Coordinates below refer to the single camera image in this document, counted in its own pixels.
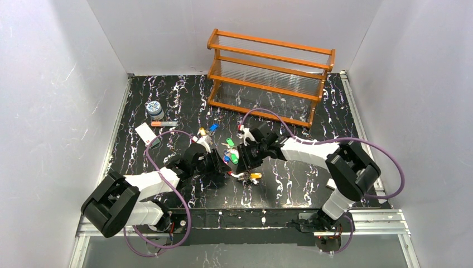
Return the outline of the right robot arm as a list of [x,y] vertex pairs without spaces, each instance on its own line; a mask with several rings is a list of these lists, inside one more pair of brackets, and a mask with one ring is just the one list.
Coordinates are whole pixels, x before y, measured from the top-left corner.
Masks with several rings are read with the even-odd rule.
[[329,228],[374,185],[381,175],[379,166],[355,141],[330,142],[318,145],[314,141],[282,136],[266,123],[251,128],[240,125],[243,142],[238,145],[236,173],[262,165],[270,157],[282,161],[299,161],[327,170],[336,188],[307,224]]

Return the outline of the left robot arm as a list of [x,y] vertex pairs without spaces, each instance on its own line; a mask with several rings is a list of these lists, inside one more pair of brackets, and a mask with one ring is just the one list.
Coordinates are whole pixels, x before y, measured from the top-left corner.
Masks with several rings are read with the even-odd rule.
[[172,211],[152,197],[178,190],[189,178],[224,176],[230,170],[216,149],[192,143],[159,171],[126,176],[109,172],[80,211],[105,238],[128,226],[148,225],[165,231]]

